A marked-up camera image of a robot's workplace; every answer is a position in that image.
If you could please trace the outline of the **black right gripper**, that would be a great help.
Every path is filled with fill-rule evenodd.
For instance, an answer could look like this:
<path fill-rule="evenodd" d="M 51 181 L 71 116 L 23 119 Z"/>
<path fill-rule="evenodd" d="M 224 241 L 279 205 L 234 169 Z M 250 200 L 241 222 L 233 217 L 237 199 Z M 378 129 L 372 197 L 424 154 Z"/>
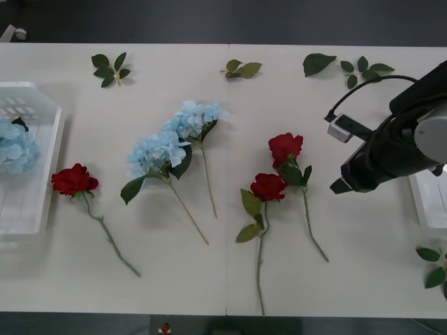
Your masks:
<path fill-rule="evenodd" d="M 396 152 L 395 144 L 389 139 L 365 142 L 341 166 L 342 175 L 330 185 L 330 190 L 336 195 L 367 193 L 396 179 L 393 174 Z"/>

